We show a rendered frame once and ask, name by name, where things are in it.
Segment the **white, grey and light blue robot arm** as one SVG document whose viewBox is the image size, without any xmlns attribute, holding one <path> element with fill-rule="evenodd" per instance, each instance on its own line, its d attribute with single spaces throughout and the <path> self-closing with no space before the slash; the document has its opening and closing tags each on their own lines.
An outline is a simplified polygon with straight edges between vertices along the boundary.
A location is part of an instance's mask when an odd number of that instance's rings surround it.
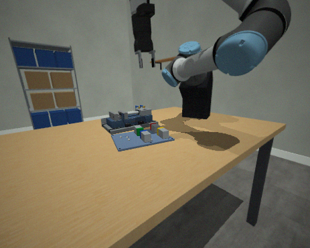
<svg viewBox="0 0 310 248">
<path fill-rule="evenodd" d="M 238 13 L 242 23 L 203 51 L 198 42 L 180 45 L 179 54 L 162 71 L 170 86 L 176 87 L 183 81 L 189 86 L 199 85 L 207 79 L 207 72 L 217 69 L 230 76 L 250 72 L 283 37 L 291 22 L 287 0 L 223 2 Z"/>
</svg>

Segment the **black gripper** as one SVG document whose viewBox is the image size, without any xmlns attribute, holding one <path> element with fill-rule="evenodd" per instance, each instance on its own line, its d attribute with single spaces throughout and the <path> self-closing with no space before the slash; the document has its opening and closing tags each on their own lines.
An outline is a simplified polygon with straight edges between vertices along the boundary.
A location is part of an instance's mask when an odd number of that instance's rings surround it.
<svg viewBox="0 0 310 248">
<path fill-rule="evenodd" d="M 155 50 L 151 40 L 151 18 L 155 14 L 155 4 L 149 0 L 130 0 L 135 54 L 139 57 L 139 68 L 143 67 L 141 52 L 151 54 L 152 68 L 155 67 Z"/>
</svg>

